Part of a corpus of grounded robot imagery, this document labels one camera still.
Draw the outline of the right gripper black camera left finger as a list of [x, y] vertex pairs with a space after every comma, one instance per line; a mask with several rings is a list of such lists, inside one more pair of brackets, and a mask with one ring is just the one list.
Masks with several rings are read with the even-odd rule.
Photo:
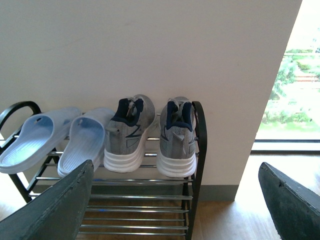
[[76, 239], [92, 189], [93, 163], [86, 160], [34, 200], [0, 222], [2, 240]]

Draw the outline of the right gripper black camera right finger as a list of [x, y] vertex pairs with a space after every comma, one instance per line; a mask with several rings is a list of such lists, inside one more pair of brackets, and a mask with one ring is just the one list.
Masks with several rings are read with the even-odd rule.
[[282, 240], [320, 238], [320, 196], [263, 162], [258, 171], [262, 194]]

